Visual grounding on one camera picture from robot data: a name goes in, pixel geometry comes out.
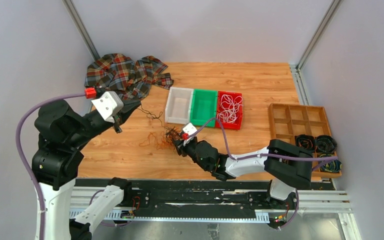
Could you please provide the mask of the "green plastic bin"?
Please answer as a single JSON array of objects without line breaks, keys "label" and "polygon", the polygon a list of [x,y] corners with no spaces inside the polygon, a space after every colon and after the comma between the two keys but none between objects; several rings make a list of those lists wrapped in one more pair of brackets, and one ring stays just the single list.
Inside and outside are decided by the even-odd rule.
[{"label": "green plastic bin", "polygon": [[209,119],[215,118],[217,113],[218,92],[215,90],[194,89],[190,122],[195,126],[204,125]]}]

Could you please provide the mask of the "red plastic bin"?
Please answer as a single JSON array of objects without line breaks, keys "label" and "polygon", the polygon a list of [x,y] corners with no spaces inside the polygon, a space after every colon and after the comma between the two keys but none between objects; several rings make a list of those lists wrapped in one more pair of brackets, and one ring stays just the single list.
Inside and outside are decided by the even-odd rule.
[{"label": "red plastic bin", "polygon": [[218,91],[216,118],[224,129],[239,130],[243,121],[243,96],[238,92]]}]

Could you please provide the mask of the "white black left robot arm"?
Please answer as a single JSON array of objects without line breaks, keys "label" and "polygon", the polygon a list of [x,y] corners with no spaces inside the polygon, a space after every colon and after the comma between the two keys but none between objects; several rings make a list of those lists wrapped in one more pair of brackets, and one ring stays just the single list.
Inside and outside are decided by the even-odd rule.
[{"label": "white black left robot arm", "polygon": [[120,133],[121,125],[140,105],[139,100],[124,101],[115,122],[105,121],[97,110],[81,116],[63,99],[39,109],[34,123],[39,131],[38,150],[32,158],[31,169],[43,194],[45,239],[90,240],[116,205],[126,207],[132,203],[132,183],[114,177],[86,210],[74,218],[69,217],[78,168],[84,158],[82,149],[110,128]]}]

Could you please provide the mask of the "black mounting rail base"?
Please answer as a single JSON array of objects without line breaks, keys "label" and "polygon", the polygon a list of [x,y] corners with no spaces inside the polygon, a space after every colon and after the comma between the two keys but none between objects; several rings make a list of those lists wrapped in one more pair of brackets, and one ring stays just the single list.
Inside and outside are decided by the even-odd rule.
[{"label": "black mounting rail base", "polygon": [[298,215],[302,200],[297,190],[285,200],[270,197],[267,181],[134,179],[127,198],[105,213],[101,224],[261,223],[278,228]]}]

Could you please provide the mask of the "white plastic bin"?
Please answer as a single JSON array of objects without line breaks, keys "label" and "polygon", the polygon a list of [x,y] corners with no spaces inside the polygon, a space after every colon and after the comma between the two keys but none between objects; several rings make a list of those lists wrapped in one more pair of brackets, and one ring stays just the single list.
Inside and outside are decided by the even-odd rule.
[{"label": "white plastic bin", "polygon": [[164,121],[181,125],[189,123],[193,94],[193,88],[172,86],[167,97]]}]

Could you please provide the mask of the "wooden compartment tray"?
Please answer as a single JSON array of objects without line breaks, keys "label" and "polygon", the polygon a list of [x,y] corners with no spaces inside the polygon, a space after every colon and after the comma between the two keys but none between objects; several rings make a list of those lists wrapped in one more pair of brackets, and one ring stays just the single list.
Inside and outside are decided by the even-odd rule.
[{"label": "wooden compartment tray", "polygon": [[311,151],[314,158],[337,156],[338,143],[322,106],[272,103],[268,117],[272,139]]}]

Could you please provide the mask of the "plaid flannel shirt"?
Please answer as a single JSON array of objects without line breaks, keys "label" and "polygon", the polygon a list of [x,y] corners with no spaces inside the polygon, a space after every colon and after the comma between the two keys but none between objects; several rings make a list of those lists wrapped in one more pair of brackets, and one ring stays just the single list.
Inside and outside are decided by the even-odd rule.
[{"label": "plaid flannel shirt", "polygon": [[121,53],[110,53],[87,67],[84,86],[114,91],[122,100],[142,100],[152,86],[169,90],[174,80],[168,65],[149,55],[132,60]]}]

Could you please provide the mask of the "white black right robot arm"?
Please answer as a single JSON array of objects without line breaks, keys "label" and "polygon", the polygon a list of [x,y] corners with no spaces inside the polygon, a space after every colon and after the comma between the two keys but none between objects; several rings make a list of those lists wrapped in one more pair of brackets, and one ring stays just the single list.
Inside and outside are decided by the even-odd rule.
[{"label": "white black right robot arm", "polygon": [[207,141],[198,141],[196,137],[189,142],[173,140],[173,144],[178,155],[190,157],[220,181],[269,173],[274,179],[269,184],[265,200],[274,209],[281,207],[295,190],[311,187],[312,153],[280,139],[272,139],[260,150],[239,155],[222,154]]}]

